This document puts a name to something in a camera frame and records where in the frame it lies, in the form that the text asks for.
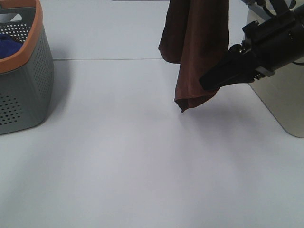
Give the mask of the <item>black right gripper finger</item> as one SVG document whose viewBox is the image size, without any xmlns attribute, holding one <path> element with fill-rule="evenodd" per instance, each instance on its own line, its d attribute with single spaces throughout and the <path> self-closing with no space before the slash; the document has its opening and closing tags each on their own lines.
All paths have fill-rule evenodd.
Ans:
<svg viewBox="0 0 304 228">
<path fill-rule="evenodd" d="M 228 72 L 219 71 L 216 73 L 215 88 L 220 89 L 224 86 L 234 85 L 234 84 L 249 84 L 254 82 L 255 79 L 263 78 L 264 75 L 257 71 L 250 72 Z"/>
<path fill-rule="evenodd" d="M 236 44 L 228 50 L 224 57 L 213 68 L 199 79 L 199 82 L 205 91 L 213 91 L 216 90 L 215 76 L 217 72 L 250 72 L 254 71 L 255 67 L 255 56 L 250 51 L 241 53 L 241 46 Z"/>
</svg>

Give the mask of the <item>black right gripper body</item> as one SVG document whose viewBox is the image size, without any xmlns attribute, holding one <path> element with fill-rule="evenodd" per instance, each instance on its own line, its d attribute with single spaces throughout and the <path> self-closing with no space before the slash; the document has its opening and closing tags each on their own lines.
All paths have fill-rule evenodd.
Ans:
<svg viewBox="0 0 304 228">
<path fill-rule="evenodd" d="M 265 13 L 264 22 L 243 27 L 243 44 L 255 56 L 255 71 L 265 77 L 291 63 L 303 66 L 299 61 L 304 58 L 303 4 L 251 4 L 249 8 Z"/>
</svg>

